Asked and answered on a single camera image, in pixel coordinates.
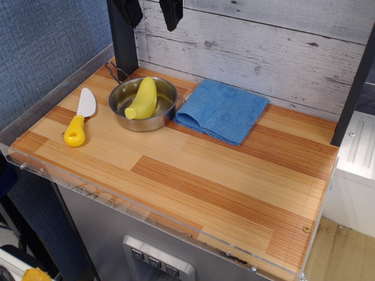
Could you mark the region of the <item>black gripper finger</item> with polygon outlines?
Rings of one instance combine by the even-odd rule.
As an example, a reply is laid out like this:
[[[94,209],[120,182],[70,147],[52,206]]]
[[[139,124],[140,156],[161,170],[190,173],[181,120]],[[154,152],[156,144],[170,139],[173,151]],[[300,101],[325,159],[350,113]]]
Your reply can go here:
[[[168,31],[174,31],[183,18],[183,0],[160,0],[159,4]]]
[[[142,9],[138,0],[113,0],[115,7],[119,10],[122,18],[133,29],[137,27],[143,18]]]

